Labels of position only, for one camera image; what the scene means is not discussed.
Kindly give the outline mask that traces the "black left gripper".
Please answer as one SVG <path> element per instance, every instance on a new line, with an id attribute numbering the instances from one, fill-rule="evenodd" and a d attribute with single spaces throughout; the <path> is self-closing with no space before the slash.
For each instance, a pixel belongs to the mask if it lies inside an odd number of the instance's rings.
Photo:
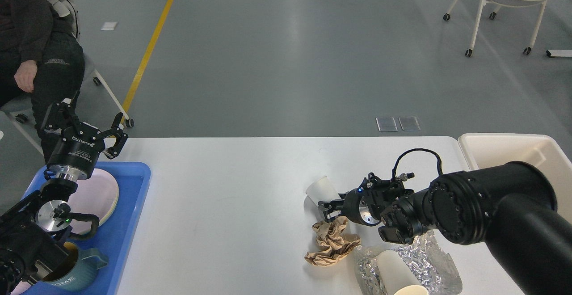
<path id="1" fill-rule="evenodd" d="M 75 110 L 79 95 L 80 91 L 75 91 L 71 98 L 52 103 L 40 128 L 47 133 L 62 130 L 47 169 L 52 173 L 72 173 L 77 180 L 86 180 L 92 176 L 101 151 L 108 159 L 116 158 L 125 146 L 128 134 L 123 132 L 122 112 L 116 114 L 111 127 L 103 132 L 91 125 L 80 125 Z M 112 146 L 103 144 L 106 138 L 115 138 Z"/>

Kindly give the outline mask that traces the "person's bare hand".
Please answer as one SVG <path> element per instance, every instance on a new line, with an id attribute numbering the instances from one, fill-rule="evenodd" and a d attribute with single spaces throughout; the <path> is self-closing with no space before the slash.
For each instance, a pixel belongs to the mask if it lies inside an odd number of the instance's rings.
<path id="1" fill-rule="evenodd" d="M 18 67 L 14 79 L 16 85 L 23 92 L 34 92 L 34 79 L 38 72 L 38 63 L 34 59 L 23 61 Z"/>

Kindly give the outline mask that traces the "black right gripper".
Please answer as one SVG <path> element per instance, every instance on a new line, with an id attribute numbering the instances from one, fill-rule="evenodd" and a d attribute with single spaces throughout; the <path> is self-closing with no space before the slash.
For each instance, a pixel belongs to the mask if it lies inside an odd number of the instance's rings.
<path id="1" fill-rule="evenodd" d="M 358 194 L 357 189 L 347 192 L 345 199 L 335 199 L 329 202 L 318 201 L 317 207 L 323 215 L 323 220 L 327 223 L 333 222 L 340 216 L 345 216 L 353 223 L 368 227 L 380 224 L 380 220 L 372 215 L 363 195 Z"/>

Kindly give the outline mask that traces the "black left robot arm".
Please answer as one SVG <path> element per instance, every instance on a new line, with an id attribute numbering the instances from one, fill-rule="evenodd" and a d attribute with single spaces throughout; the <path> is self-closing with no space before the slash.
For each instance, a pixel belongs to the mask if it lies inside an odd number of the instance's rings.
<path id="1" fill-rule="evenodd" d="M 77 182 L 92 176 L 100 154 L 116 158 L 127 141 L 116 114 L 110 129 L 102 131 L 81 122 L 72 99 L 55 101 L 47 109 L 42 128 L 59 137 L 46 165 L 45 183 L 22 198 L 1 216 L 1 293 L 9 295 L 18 283 L 34 285 L 59 268 L 69 256 L 67 239 L 87 240 L 95 236 L 100 219 L 95 214 L 74 213 L 69 198 Z"/>

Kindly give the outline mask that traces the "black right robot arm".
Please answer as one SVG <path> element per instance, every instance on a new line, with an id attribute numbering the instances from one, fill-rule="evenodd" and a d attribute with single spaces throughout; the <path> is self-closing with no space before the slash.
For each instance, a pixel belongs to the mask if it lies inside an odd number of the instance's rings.
<path id="1" fill-rule="evenodd" d="M 571 289 L 572 228 L 558 214 L 547 177 L 524 161 L 444 173 L 419 192 L 407 189 L 413 173 L 383 180 L 369 173 L 359 187 L 312 200 L 326 222 L 345 216 L 353 223 L 378 226 L 380 237 L 412 244 L 417 236 L 439 230 L 449 242 L 484 242 L 495 260 L 527 295 L 563 295 Z"/>

